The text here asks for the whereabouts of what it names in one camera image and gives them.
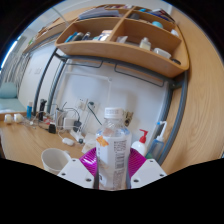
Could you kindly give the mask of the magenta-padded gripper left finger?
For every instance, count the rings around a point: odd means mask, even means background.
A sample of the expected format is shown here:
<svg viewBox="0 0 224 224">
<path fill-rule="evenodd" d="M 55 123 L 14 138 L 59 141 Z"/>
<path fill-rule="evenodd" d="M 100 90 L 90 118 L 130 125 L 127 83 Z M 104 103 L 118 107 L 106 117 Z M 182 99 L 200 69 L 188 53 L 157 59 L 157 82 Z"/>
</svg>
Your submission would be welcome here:
<svg viewBox="0 0 224 224">
<path fill-rule="evenodd" d="M 84 188 L 94 189 L 97 184 L 97 156 L 93 148 L 79 159 L 72 158 L 58 176 Z"/>
</svg>

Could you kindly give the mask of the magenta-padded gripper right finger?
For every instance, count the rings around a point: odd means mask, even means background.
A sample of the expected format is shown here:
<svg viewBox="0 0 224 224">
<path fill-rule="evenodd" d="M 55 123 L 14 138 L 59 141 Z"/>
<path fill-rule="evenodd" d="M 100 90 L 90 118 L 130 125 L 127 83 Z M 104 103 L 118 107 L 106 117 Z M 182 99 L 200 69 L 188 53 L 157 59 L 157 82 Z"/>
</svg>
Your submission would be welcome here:
<svg viewBox="0 0 224 224">
<path fill-rule="evenodd" d="M 127 188 L 146 186 L 166 176 L 154 159 L 146 159 L 137 150 L 131 149 L 128 159 Z"/>
</svg>

